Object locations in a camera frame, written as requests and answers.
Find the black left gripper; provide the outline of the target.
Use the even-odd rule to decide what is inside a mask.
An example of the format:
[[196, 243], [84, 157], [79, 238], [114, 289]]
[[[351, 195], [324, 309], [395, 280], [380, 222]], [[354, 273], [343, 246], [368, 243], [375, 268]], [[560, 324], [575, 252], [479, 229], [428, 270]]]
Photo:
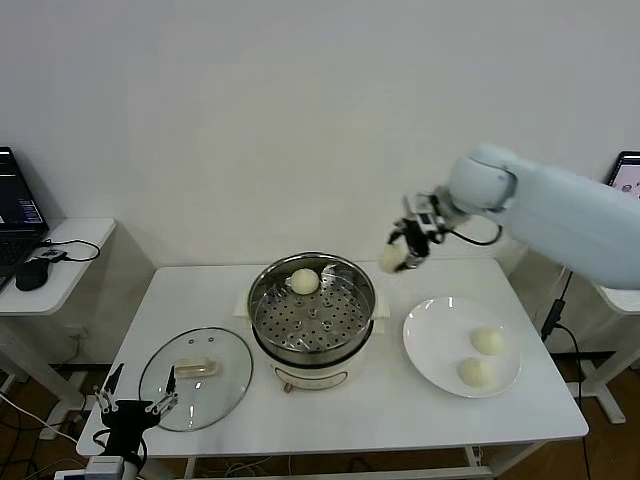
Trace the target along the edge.
[[178, 403], [175, 367], [172, 366], [164, 389], [157, 401], [117, 400], [115, 393], [124, 369], [120, 363], [109, 374], [101, 388], [94, 389], [95, 399], [102, 411], [102, 423], [109, 430], [104, 454], [125, 457], [137, 454], [146, 430], [157, 426], [160, 415], [166, 415]]

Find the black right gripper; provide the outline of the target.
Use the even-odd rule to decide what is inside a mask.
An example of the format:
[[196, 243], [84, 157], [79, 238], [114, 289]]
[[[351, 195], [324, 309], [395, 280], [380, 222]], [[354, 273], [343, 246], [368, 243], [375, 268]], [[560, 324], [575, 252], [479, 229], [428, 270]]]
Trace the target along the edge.
[[399, 219], [393, 223], [393, 229], [389, 234], [387, 245], [393, 245], [399, 238], [405, 237], [409, 253], [399, 264], [399, 271], [414, 270], [428, 259], [431, 244], [440, 243], [440, 233], [435, 231], [423, 231], [417, 222], [406, 222]]

